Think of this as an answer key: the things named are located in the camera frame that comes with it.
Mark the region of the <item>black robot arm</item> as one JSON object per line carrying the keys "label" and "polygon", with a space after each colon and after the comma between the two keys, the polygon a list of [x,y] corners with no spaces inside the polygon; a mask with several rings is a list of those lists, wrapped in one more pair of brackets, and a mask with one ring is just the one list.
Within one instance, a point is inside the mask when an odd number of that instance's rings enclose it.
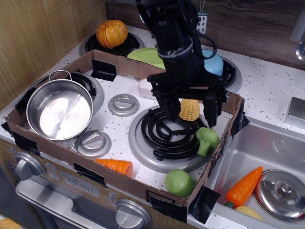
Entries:
{"label": "black robot arm", "polygon": [[165,66],[164,73],[147,78],[164,114],[174,122],[181,98],[201,100],[208,125],[215,126],[229,98],[227,76],[205,69],[196,7],[189,0],[138,0],[136,6],[157,41],[157,53]]}

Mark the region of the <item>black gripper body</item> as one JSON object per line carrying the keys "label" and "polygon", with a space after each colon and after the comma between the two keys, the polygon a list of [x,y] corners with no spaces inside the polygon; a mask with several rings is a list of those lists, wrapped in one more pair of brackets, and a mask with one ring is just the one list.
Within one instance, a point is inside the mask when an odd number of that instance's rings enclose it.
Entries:
{"label": "black gripper body", "polygon": [[193,53],[182,62],[166,61],[165,72],[147,78],[156,99],[158,96],[174,96],[200,101],[219,100],[226,103],[229,97],[225,88],[227,70],[223,69],[222,76],[209,73],[204,67],[204,59],[203,53],[199,56]]}

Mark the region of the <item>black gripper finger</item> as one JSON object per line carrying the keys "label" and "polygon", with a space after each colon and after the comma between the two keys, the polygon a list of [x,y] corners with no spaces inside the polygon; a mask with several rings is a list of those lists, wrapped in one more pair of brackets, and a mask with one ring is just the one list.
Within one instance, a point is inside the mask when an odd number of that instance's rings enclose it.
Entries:
{"label": "black gripper finger", "polygon": [[222,112],[222,102],[219,100],[203,101],[203,113],[210,127],[217,124],[217,118]]}
{"label": "black gripper finger", "polygon": [[174,96],[158,96],[157,101],[162,111],[170,121],[178,119],[181,105],[178,97]]}

